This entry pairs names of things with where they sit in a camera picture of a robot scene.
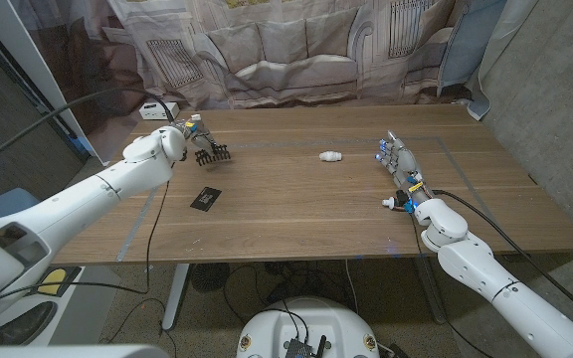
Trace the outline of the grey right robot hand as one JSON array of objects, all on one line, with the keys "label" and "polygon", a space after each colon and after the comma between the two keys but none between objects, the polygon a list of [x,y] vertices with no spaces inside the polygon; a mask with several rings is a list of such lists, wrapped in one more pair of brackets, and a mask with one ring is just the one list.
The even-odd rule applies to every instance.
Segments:
[{"label": "grey right robot hand", "polygon": [[415,205],[433,198],[425,183],[423,170],[413,152],[392,130],[379,142],[375,159],[393,176],[393,182]]}]

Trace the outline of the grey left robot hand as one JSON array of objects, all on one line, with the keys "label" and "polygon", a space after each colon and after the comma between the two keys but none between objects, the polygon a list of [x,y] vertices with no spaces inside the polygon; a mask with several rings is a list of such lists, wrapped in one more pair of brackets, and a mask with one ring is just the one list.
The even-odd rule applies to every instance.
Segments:
[{"label": "grey left robot hand", "polygon": [[200,114],[191,114],[188,119],[179,119],[175,123],[180,126],[186,139],[205,150],[209,155],[214,154],[217,143]]}]

